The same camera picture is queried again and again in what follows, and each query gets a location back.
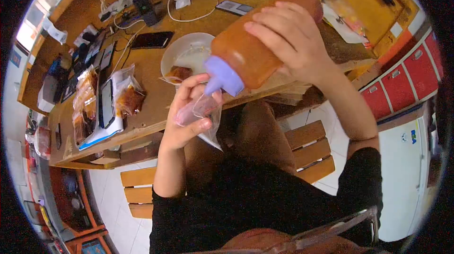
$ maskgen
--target leg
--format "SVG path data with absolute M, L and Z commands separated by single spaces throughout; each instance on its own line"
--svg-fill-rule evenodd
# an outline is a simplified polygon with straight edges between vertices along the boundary
M 263 100 L 247 103 L 238 126 L 235 153 L 254 162 L 266 162 L 295 174 L 296 164 L 287 138 L 270 105 Z
M 200 191 L 210 182 L 216 166 L 224 159 L 224 154 L 207 144 L 199 137 L 193 138 L 185 147 L 186 186 L 188 194 Z

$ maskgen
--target black shirt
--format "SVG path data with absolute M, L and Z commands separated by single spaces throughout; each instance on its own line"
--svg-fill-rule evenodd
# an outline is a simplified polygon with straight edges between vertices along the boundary
M 380 153 L 356 151 L 339 177 L 336 196 L 270 164 L 226 158 L 198 194 L 162 198 L 153 191 L 150 253 L 216 250 L 252 228 L 295 235 L 370 206 L 383 208 Z M 364 225 L 365 231 L 370 225 Z M 350 238 L 363 244 L 365 238 Z

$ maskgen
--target hand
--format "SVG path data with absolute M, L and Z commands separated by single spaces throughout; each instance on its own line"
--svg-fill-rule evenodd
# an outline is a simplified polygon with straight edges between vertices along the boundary
M 275 7 L 264 7 L 254 14 L 253 20 L 244 25 L 245 30 L 284 62 L 280 71 L 317 86 L 327 72 L 339 70 L 305 8 L 278 1 Z
M 172 151 L 181 149 L 190 139 L 211 127 L 212 122 L 209 118 L 202 118 L 185 127 L 175 123 L 175 116 L 178 110 L 202 95 L 205 85 L 201 84 L 201 82 L 207 81 L 209 78 L 210 76 L 206 73 L 193 75 L 181 83 L 170 105 L 166 130 L 159 146 L 160 150 Z

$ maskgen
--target floor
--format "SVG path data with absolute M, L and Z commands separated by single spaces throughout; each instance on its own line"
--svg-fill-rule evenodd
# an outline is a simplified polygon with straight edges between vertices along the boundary
M 280 125 L 282 130 L 286 132 L 317 120 L 321 120 L 325 127 L 336 171 L 314 183 L 314 186 L 328 194 L 335 195 L 338 188 L 337 179 L 346 162 L 349 140 L 331 104 L 327 101 L 316 109 L 305 111 L 281 121 Z M 120 179 L 120 172 L 153 167 L 156 164 L 157 160 L 149 160 L 109 171 L 89 171 L 98 210 L 118 254 L 149 253 L 148 237 L 153 224 L 151 219 L 137 219 L 131 216 Z

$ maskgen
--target person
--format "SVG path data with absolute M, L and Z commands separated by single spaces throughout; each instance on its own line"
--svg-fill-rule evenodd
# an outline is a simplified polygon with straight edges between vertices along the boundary
M 176 92 L 159 148 L 150 253 L 372 253 L 383 204 L 371 110 L 329 58 L 304 8 L 277 2 L 244 28 L 282 60 L 281 72 L 319 88 L 338 115 L 350 140 L 337 195 L 295 176 L 292 151 L 264 101 L 245 105 L 224 156 L 196 137 L 210 119 L 176 125 L 177 111 L 209 79 L 194 75 Z

